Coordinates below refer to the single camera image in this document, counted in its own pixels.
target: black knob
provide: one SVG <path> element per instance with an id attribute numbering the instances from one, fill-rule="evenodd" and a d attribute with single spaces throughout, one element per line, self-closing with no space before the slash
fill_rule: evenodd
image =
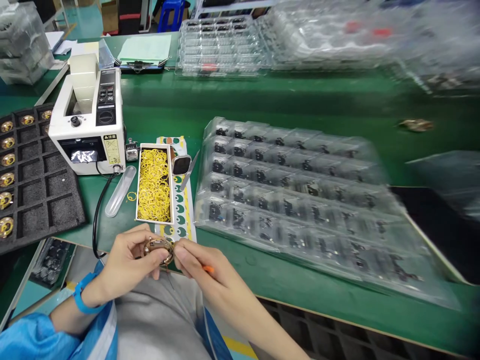
<path id="1" fill-rule="evenodd" d="M 80 122 L 80 119 L 76 116 L 72 116 L 70 119 L 71 125 L 76 128 L 79 127 L 82 123 Z"/>

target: clear plastic tube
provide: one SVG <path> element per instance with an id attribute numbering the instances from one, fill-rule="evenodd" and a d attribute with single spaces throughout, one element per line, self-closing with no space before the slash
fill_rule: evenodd
<path id="1" fill-rule="evenodd" d="M 127 192 L 129 191 L 136 173 L 137 168 L 135 166 L 130 165 L 125 169 L 125 172 L 116 185 L 116 188 L 105 208 L 105 215 L 109 218 L 113 218 L 119 212 L 120 206 L 122 205 L 125 195 L 127 195 Z"/>

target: person's right hand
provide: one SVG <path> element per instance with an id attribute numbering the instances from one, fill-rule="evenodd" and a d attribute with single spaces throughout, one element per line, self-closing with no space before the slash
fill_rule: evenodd
<path id="1" fill-rule="evenodd" d="M 215 311 L 247 340 L 275 359 L 310 359 L 265 310 L 220 250 L 181 239 L 174 254 L 177 269 L 196 280 Z M 205 271 L 205 266 L 213 272 Z"/>

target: blue sleeve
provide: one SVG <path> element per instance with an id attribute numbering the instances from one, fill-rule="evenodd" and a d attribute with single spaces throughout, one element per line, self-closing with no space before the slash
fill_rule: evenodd
<path id="1" fill-rule="evenodd" d="M 0 333 L 0 359 L 69 359 L 80 339 L 55 332 L 50 318 L 33 313 Z"/>

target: stacked plastic trays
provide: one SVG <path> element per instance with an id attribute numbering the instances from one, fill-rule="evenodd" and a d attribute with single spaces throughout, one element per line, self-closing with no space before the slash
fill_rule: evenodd
<path id="1" fill-rule="evenodd" d="M 6 84 L 35 84 L 52 67 L 44 26 L 33 2 L 0 8 L 0 77 Z"/>
<path id="2" fill-rule="evenodd" d="M 255 24 L 273 70 L 356 71 L 395 62 L 399 15 L 368 3 L 287 1 Z"/>
<path id="3" fill-rule="evenodd" d="M 480 92 L 480 3 L 428 1 L 409 10 L 413 26 L 399 59 L 404 76 L 438 96 Z"/>
<path id="4" fill-rule="evenodd" d="M 181 24 L 176 74 L 256 77 L 264 65 L 250 16 L 185 20 Z"/>
<path id="5" fill-rule="evenodd" d="M 366 140 L 216 117 L 202 154 L 198 227 L 329 274 L 457 307 Z"/>

